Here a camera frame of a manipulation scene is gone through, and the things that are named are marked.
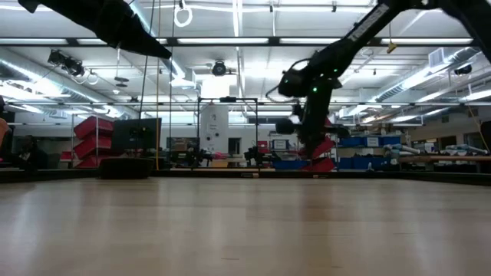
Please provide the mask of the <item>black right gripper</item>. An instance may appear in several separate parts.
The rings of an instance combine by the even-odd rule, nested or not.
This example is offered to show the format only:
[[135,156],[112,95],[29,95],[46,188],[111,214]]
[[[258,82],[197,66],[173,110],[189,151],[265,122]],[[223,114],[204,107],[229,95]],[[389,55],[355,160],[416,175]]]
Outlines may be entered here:
[[296,116],[299,122],[294,123],[290,118],[282,118],[275,124],[275,131],[284,135],[297,134],[298,139],[305,145],[302,148],[302,159],[319,157],[327,151],[326,145],[320,145],[326,134],[340,137],[350,135],[347,127],[327,123],[328,113],[327,103],[306,102],[304,106],[295,103],[292,106],[292,116]]

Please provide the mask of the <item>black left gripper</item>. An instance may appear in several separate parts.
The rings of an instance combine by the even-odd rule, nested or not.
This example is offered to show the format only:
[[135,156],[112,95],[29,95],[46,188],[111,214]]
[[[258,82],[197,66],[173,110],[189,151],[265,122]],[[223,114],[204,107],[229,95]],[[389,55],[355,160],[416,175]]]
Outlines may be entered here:
[[90,0],[95,9],[94,33],[113,48],[136,54],[170,59],[172,53],[145,31],[141,21],[124,0]]

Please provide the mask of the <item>red storage bin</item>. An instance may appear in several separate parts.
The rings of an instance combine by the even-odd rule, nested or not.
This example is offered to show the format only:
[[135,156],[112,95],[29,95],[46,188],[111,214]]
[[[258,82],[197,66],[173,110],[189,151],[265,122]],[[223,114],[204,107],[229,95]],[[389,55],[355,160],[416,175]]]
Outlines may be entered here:
[[335,168],[335,164],[331,158],[324,157],[307,161],[302,167],[302,170],[317,173],[330,172]]
[[75,169],[96,169],[104,159],[110,158],[110,156],[88,156],[81,160],[74,168]]
[[331,140],[329,136],[326,136],[325,139],[313,151],[312,159],[317,159],[322,154],[330,152],[333,147],[334,147],[334,142]]
[[95,136],[96,133],[99,133],[100,136],[111,136],[113,131],[113,122],[94,116],[88,117],[74,127],[74,134],[79,140],[84,140],[89,136]]
[[99,154],[109,152],[111,149],[111,138],[106,136],[96,137],[95,135],[87,136],[74,147],[74,152],[78,159],[84,159],[93,156],[98,151]]

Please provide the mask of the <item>wide blue storage bin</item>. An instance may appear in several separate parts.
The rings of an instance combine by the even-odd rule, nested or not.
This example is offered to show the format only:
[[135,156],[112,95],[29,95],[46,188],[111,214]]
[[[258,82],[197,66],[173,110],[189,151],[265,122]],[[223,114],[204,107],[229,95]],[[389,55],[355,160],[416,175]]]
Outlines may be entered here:
[[306,160],[279,160],[274,161],[272,166],[277,170],[300,170],[309,164]]

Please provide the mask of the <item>blue storage bin row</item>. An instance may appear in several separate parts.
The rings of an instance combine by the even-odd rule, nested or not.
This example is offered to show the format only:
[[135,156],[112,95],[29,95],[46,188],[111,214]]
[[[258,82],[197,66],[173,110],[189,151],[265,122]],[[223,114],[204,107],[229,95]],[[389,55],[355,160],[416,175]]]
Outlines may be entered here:
[[341,157],[338,162],[338,169],[354,169],[354,170],[374,170],[374,171],[390,171],[399,170],[400,165],[392,163],[391,158],[373,157],[373,156],[354,156]]

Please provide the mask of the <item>thin black crossbar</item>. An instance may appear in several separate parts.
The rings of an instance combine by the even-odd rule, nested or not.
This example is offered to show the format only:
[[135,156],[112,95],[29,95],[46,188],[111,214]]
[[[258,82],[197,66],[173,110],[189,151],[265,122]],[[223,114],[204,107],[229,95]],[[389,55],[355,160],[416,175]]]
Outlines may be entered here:
[[[89,106],[89,107],[156,107],[156,106],[196,106],[197,104],[232,104],[232,105],[258,105],[258,106],[287,106],[292,105],[293,103],[284,103],[284,102],[247,102],[247,101],[236,101],[236,102],[219,102],[214,100],[205,102],[202,100],[201,102],[197,101],[184,101],[184,102],[7,102],[6,106],[54,106],[54,107],[62,107],[62,106]],[[457,106],[478,106],[485,107],[490,106],[491,102],[479,102],[479,101],[470,101],[470,102],[422,102],[422,103],[392,103],[392,102],[383,102],[383,103],[365,103],[365,102],[331,102],[329,107],[350,107],[350,106],[400,106],[400,107],[457,107]]]

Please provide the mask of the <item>black ceiling device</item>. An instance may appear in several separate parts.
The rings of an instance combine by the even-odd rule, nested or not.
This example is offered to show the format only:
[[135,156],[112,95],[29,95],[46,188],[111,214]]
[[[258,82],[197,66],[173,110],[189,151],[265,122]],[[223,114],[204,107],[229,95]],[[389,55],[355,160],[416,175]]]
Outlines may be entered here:
[[72,77],[82,77],[85,73],[82,61],[64,55],[59,50],[51,50],[48,56],[48,63],[55,67],[60,67]]

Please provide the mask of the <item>black overhead beam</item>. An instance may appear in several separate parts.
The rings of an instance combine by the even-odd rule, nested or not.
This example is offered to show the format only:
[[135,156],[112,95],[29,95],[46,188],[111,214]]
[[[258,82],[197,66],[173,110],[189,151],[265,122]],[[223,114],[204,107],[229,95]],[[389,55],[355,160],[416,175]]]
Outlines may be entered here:
[[[159,38],[158,41],[170,47],[301,47],[326,46],[336,42],[335,37],[217,37],[217,38]],[[391,42],[402,47],[459,47],[476,46],[473,38],[372,38],[369,47],[388,46]],[[99,38],[0,38],[1,46],[63,46],[102,47],[106,43]]]

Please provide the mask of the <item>grey material roll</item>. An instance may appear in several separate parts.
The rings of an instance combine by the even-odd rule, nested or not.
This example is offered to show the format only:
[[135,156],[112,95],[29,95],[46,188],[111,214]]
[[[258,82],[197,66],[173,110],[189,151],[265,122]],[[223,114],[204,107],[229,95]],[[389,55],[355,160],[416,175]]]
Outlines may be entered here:
[[384,149],[387,155],[390,156],[400,156],[400,155],[420,155],[421,151],[419,149],[414,149],[409,146],[402,144],[387,144],[384,145]]
[[446,150],[460,150],[460,151],[467,151],[468,153],[476,153],[476,154],[481,154],[481,155],[486,155],[489,153],[488,150],[476,148],[474,146],[469,146],[467,144],[459,144],[459,145],[449,145],[446,146]]

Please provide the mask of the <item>black flat screen monitor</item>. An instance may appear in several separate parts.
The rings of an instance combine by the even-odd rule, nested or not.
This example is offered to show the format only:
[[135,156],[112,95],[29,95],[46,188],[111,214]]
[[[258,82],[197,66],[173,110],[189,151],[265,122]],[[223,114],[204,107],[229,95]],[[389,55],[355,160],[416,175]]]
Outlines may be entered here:
[[113,150],[158,150],[160,148],[160,118],[117,120],[111,137]]

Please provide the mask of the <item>wooden workbench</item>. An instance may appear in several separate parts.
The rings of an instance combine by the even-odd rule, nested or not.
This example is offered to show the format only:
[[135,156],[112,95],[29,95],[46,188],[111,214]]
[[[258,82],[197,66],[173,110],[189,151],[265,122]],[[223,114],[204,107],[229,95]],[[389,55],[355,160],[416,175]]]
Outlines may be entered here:
[[399,163],[431,163],[439,161],[491,162],[491,156],[403,156]]

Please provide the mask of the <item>white air vent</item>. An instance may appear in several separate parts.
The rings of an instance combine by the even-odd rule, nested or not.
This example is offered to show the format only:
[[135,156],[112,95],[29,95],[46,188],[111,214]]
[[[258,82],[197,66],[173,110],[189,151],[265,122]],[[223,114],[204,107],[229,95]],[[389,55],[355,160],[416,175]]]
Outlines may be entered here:
[[428,63],[430,68],[436,68],[445,64],[445,48],[438,48],[428,54]]

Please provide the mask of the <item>person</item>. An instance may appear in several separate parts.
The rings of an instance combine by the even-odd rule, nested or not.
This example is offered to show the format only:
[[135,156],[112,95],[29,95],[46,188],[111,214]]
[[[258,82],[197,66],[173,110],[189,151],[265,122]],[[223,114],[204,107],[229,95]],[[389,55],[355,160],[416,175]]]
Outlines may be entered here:
[[12,163],[25,170],[48,168],[48,154],[37,144],[32,135],[27,135],[21,142],[21,151],[12,157]]

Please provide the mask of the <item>silver ventilation duct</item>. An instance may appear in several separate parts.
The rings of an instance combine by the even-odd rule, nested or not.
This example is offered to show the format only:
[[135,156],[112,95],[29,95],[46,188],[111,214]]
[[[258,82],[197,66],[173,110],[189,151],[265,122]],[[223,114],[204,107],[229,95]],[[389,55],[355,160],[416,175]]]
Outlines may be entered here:
[[[132,11],[139,17],[145,31],[155,38],[159,38],[158,30],[160,27],[158,16],[160,15],[160,4],[157,0],[150,0],[150,6],[144,7],[140,0],[130,0],[129,6]],[[169,60],[161,59],[167,70],[176,79],[183,79],[186,73],[177,61],[170,58]]]
[[404,91],[415,88],[416,86],[435,78],[438,74],[453,71],[467,64],[472,64],[477,57],[482,54],[478,47],[445,48],[445,64],[436,68],[430,68],[429,63],[423,64],[412,71],[403,74],[395,82],[382,87],[370,103],[380,103]]
[[66,77],[64,74],[59,74],[55,69],[42,67],[34,61],[28,60],[26,57],[15,53],[6,48],[0,47],[0,64],[17,71],[31,79],[32,81],[48,81],[59,88],[65,88],[71,91],[72,94],[77,94],[83,99],[94,103],[110,103],[112,100],[109,97],[99,94],[98,92],[77,84],[74,80]]

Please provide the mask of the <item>black aluminium table frame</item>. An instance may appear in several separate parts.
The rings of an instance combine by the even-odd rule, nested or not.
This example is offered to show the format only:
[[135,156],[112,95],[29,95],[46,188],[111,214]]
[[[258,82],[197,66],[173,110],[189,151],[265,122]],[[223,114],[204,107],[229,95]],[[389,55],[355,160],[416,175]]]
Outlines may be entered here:
[[[425,182],[445,182],[461,185],[491,187],[491,174],[460,172],[300,172],[300,171],[246,171],[239,169],[204,170],[160,170],[152,171],[152,177],[174,178],[242,178],[242,173],[258,173],[257,179],[313,179],[313,174],[328,174],[328,179],[402,179]],[[99,178],[98,169],[53,169],[26,172],[22,170],[0,170],[0,184],[16,182],[41,182],[66,179]]]

